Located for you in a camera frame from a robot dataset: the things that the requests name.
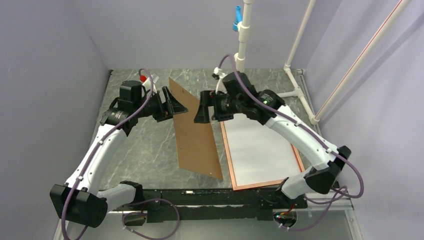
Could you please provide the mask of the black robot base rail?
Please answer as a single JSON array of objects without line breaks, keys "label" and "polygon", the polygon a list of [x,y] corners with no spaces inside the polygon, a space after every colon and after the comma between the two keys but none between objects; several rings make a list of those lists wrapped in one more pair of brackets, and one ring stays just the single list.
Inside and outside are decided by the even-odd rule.
[{"label": "black robot base rail", "polygon": [[303,196],[287,202],[271,187],[232,190],[231,188],[145,189],[148,203],[124,205],[119,211],[143,211],[148,223],[189,220],[273,220],[278,211],[303,210],[308,204]]}]

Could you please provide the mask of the brown cardboard backing board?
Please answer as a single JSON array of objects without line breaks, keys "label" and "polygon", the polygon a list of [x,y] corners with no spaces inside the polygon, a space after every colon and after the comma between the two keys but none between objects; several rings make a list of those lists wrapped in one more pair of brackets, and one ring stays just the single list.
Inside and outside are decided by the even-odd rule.
[{"label": "brown cardboard backing board", "polygon": [[220,158],[210,123],[194,123],[200,101],[172,78],[168,79],[172,95],[188,112],[173,117],[178,167],[205,176],[223,179]]}]

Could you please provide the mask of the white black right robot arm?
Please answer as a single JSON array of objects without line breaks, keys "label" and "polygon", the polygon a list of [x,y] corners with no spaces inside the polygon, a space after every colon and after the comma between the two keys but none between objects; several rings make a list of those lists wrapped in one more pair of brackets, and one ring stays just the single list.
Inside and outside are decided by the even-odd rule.
[{"label": "white black right robot arm", "polygon": [[193,120],[196,124],[229,121],[235,114],[243,114],[281,135],[309,160],[305,172],[285,178],[278,186],[275,200],[280,207],[289,207],[308,192],[327,194],[333,188],[351,154],[347,146],[337,147],[317,135],[277,93],[270,89],[257,91],[245,73],[225,74],[217,67],[211,76],[218,83],[214,90],[200,93]]}]

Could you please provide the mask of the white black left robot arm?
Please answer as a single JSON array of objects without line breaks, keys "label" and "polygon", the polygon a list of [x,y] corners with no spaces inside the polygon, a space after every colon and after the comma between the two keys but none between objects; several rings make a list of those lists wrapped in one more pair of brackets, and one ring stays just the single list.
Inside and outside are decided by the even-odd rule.
[{"label": "white black left robot arm", "polygon": [[62,222],[96,228],[108,212],[121,206],[139,209],[145,200],[140,183],[125,180],[116,187],[101,190],[102,177],[140,118],[153,117],[162,122],[186,112],[188,109],[166,86],[156,90],[153,86],[147,89],[146,83],[139,80],[122,82],[119,96],[100,119],[97,135],[83,160],[65,184],[55,184],[50,190],[50,198]]}]

